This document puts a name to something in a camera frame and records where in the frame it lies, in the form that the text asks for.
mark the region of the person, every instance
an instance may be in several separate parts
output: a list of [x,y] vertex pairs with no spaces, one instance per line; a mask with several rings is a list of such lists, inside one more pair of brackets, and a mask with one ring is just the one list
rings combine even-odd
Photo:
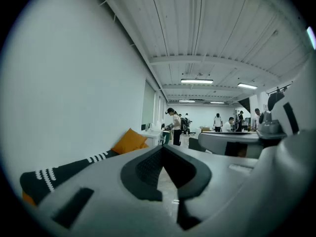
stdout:
[[221,126],[223,126],[223,122],[222,122],[221,116],[219,116],[219,113],[217,113],[214,118],[214,126],[215,126],[215,132],[221,131]]
[[239,121],[238,121],[238,129],[237,129],[236,132],[241,132],[241,129],[242,129],[242,122],[244,121],[242,114],[243,114],[243,111],[240,111],[240,113],[238,114],[238,120],[239,120]]
[[177,112],[173,108],[168,108],[168,110],[165,112],[168,113],[170,116],[172,116],[173,120],[173,126],[174,132],[173,132],[173,144],[180,146],[180,138],[181,138],[181,119],[180,116],[177,114]]
[[190,119],[189,119],[189,114],[186,113],[186,115],[185,115],[184,118],[188,120],[188,124],[189,124],[189,125],[188,125],[188,127],[187,127],[187,130],[188,130],[188,135],[190,136],[190,123],[191,123],[191,121],[190,121]]
[[234,123],[234,118],[230,117],[229,120],[223,125],[223,132],[231,132],[231,125]]
[[255,109],[255,118],[253,119],[253,126],[252,129],[255,131],[259,127],[259,117],[260,117],[260,110],[258,108]]

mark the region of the floor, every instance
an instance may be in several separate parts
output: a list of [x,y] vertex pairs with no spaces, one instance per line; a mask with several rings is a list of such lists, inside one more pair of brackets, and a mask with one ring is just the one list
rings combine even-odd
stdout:
[[[181,147],[188,148],[189,147],[189,138],[188,135],[181,135]],[[177,188],[171,181],[167,171],[162,168],[158,179],[158,190],[162,192],[162,204],[163,207],[167,210],[171,219],[176,222],[177,221],[177,214],[178,214],[178,194]]]

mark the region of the woman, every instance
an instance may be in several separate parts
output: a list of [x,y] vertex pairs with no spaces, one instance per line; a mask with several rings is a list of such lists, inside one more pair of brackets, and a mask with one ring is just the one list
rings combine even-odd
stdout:
[[180,142],[180,136],[181,136],[181,119],[179,117],[179,115],[177,114],[177,112],[172,109],[172,108],[168,108],[168,110],[166,111],[166,114],[169,113],[170,116],[173,116],[173,126],[172,128],[174,128],[174,133],[173,133],[173,144],[180,146],[181,142]]

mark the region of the fluorescent light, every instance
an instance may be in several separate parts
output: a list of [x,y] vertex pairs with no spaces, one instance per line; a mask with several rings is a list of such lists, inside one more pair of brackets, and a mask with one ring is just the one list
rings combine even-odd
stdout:
[[238,83],[238,86],[239,87],[249,88],[249,89],[256,89],[256,88],[258,88],[257,86],[252,86],[252,85],[248,85],[248,84],[245,84],[245,83]]
[[182,83],[213,83],[213,80],[202,80],[202,79],[181,79]]
[[310,40],[312,42],[313,49],[315,50],[316,49],[316,38],[315,38],[315,34],[310,26],[307,28],[307,33],[308,33],[308,37],[310,37]]

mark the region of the white ceiling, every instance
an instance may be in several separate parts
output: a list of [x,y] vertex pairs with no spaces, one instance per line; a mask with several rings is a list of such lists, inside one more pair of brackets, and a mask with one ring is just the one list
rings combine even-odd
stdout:
[[106,1],[169,101],[244,99],[255,92],[238,83],[274,87],[294,77],[313,50],[288,0]]

